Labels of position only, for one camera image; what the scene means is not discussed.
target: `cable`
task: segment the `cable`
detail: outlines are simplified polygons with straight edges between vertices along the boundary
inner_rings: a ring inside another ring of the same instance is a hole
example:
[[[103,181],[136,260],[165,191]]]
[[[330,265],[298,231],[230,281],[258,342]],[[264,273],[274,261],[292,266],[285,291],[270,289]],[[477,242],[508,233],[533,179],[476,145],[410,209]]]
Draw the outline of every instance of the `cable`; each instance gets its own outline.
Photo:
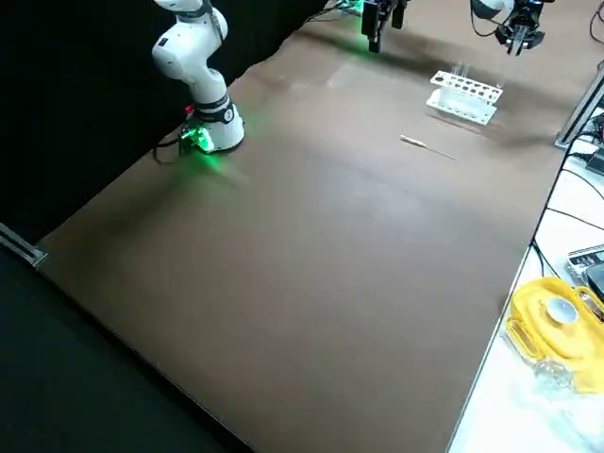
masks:
[[[602,192],[601,192],[601,191],[599,191],[599,190],[597,189],[597,187],[596,187],[594,184],[592,184],[591,182],[589,182],[589,181],[588,181],[586,178],[584,178],[584,177],[583,177],[583,176],[581,176],[580,174],[575,173],[575,172],[573,172],[572,170],[568,170],[568,169],[566,169],[566,168],[562,168],[562,169],[561,169],[561,172],[570,173],[571,175],[574,175],[574,176],[578,177],[579,179],[581,179],[583,182],[585,182],[585,184],[588,184],[588,185],[589,185],[589,186],[590,186],[592,189],[594,189],[594,191],[596,191],[596,193],[598,194],[598,196],[599,196],[600,198],[602,198],[602,201],[604,201],[604,195],[602,194]]]
[[[600,134],[599,131],[597,130],[586,130],[580,133],[579,138],[581,137],[591,137],[592,139],[596,139],[596,140],[600,140],[602,141],[602,136]]]
[[[532,249],[537,254],[537,258],[539,259],[539,263],[541,264],[541,277],[545,277],[545,265],[544,265],[544,257],[541,256],[537,247],[535,247],[535,242],[532,242]]]
[[[488,20],[488,22],[491,22],[491,23],[493,23],[493,24],[497,24],[497,28],[496,28],[495,30],[493,30],[493,31],[490,31],[489,33],[480,33],[480,32],[479,32],[479,31],[476,29],[476,24],[475,24],[475,22],[474,22],[474,21],[475,21],[475,17],[474,17],[474,11],[472,10],[472,0],[470,0],[470,24],[472,24],[472,29],[474,30],[474,32],[475,32],[477,35],[479,35],[481,38],[487,38],[487,37],[489,37],[489,36],[493,36],[493,35],[496,33],[497,29],[498,29],[500,26],[502,26],[502,25],[504,25],[506,22],[508,22],[508,20],[509,20],[509,19],[512,17],[512,14],[513,14],[513,10],[512,10],[512,11],[510,11],[510,14],[508,15],[508,17],[506,17],[506,20],[505,20],[505,21],[503,21],[503,24],[499,24],[498,22],[496,22],[496,21],[494,21],[494,20],[492,20],[492,19],[489,19],[489,20]]]
[[[304,21],[304,23],[307,23],[307,22],[331,22],[331,21],[325,21],[325,20],[317,20],[317,17],[323,16],[331,11],[336,11],[336,10],[345,11],[346,9],[349,9],[349,8],[350,8],[350,6],[348,6],[348,2],[346,0],[339,0],[338,2],[336,2],[336,4],[333,7],[323,8],[316,14],[311,15],[311,17],[309,17],[306,21]]]
[[[153,157],[153,160],[158,163],[159,165],[171,165],[173,163],[175,163],[177,161],[177,159],[173,159],[173,160],[161,160],[159,158],[159,148],[167,148],[168,146],[172,146],[173,144],[177,144],[178,143],[178,155],[180,156],[182,154],[182,147],[181,147],[181,140],[180,140],[180,132],[178,132],[178,137],[176,137],[175,139],[172,139],[168,142],[164,142],[164,143],[158,143],[153,147],[153,150],[151,151],[151,156]]]
[[[340,17],[334,17],[333,19],[312,19],[309,22],[336,22],[342,20],[344,17],[346,17],[346,13],[342,14]]]
[[[601,2],[597,7],[596,12],[592,16],[592,19],[589,21],[589,36],[592,38],[592,40],[594,40],[595,42],[599,42],[600,44],[604,44],[604,41],[602,41],[600,38],[597,38],[594,34],[594,22],[596,21],[597,17],[601,23],[604,23],[604,18],[602,17],[603,8],[604,2]]]
[[[562,279],[562,278],[560,277],[560,274],[558,274],[558,272],[556,272],[556,269],[554,269],[554,266],[552,266],[552,265],[551,265],[551,263],[550,263],[550,262],[547,260],[547,258],[545,257],[544,252],[541,250],[541,247],[539,246],[539,244],[537,244],[537,240],[536,240],[536,239],[533,239],[533,240],[532,240],[532,243],[533,243],[533,247],[535,247],[535,250],[537,251],[537,253],[538,253],[538,254],[539,254],[539,256],[541,257],[541,259],[542,259],[543,261],[545,261],[545,264],[547,264],[547,267],[548,267],[548,268],[551,270],[551,272],[553,272],[553,273],[554,273],[554,275],[555,275],[557,278]]]
[[[577,217],[576,215],[569,214],[568,212],[564,212],[563,210],[554,210],[553,208],[545,208],[545,209],[551,210],[552,212],[557,212],[558,214],[565,215],[566,217],[570,217],[571,219],[575,219],[575,220],[581,222],[582,224],[589,225],[590,227],[597,228],[601,231],[604,231],[604,226],[592,224],[591,222],[583,220],[583,219]]]
[[[581,159],[584,162],[588,162],[593,156],[594,154],[592,153],[570,153],[568,155],[569,158]]]

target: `white table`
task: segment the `white table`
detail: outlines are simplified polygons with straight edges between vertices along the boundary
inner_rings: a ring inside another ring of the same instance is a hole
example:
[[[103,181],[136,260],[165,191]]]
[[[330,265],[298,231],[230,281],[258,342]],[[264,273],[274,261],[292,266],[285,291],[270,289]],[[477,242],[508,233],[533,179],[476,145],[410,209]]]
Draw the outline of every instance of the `white table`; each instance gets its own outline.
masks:
[[[577,141],[569,152],[592,153],[595,149]],[[585,170],[584,161],[570,158],[563,168],[585,177],[604,194],[604,176]],[[561,172],[547,206],[604,227],[604,200],[569,173]],[[604,231],[547,210],[536,241],[561,278],[576,285],[567,271],[566,256],[604,244]],[[539,257],[530,248],[512,292],[541,274]],[[547,264],[545,275],[553,275]],[[495,330],[449,453],[604,452],[604,395],[543,388],[507,338],[508,316],[506,310]]]

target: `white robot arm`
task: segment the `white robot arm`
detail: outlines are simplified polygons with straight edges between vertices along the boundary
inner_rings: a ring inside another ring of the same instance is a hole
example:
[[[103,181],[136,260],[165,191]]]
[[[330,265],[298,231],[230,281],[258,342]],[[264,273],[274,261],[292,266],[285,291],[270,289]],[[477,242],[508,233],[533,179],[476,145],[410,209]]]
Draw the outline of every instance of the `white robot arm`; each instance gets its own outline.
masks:
[[[471,8],[479,19],[491,20],[501,11],[509,16],[515,3],[515,0],[471,0]]]
[[[227,36],[227,21],[210,0],[154,0],[176,15],[176,23],[153,47],[153,58],[168,77],[189,85],[194,112],[185,133],[203,151],[228,150],[243,140],[243,120],[222,75],[208,58]]]

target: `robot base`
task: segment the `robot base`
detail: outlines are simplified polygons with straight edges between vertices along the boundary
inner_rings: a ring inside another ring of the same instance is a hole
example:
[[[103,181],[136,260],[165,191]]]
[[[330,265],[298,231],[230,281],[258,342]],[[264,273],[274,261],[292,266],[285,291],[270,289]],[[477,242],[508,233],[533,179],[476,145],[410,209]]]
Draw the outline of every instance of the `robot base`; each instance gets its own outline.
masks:
[[[236,148],[244,136],[243,119],[228,101],[226,108],[214,111],[198,107],[187,120],[180,138],[211,154]]]

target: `black curtain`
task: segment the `black curtain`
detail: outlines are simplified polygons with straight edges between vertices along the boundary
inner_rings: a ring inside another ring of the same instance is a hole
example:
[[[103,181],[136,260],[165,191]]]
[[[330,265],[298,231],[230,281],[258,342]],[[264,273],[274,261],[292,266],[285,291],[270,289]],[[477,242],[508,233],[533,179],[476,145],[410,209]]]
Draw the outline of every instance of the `black curtain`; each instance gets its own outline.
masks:
[[[0,247],[3,453],[252,453]]]
[[[210,59],[231,83],[326,0],[213,0],[229,35]],[[174,22],[152,0],[6,2],[0,222],[35,243],[183,119],[186,87],[151,48]]]

